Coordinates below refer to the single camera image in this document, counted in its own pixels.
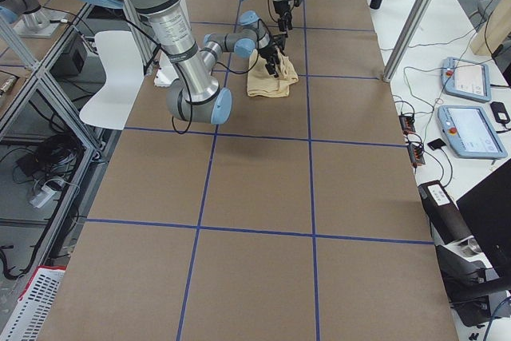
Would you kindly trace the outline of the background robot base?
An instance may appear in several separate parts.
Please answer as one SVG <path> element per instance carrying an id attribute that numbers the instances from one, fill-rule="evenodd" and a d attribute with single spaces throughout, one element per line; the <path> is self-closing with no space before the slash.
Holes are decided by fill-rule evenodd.
<path id="1" fill-rule="evenodd" d="M 23 38 L 51 38 L 69 22 L 67 12 L 46 10 L 38 0 L 1 0 L 1 17 Z"/>

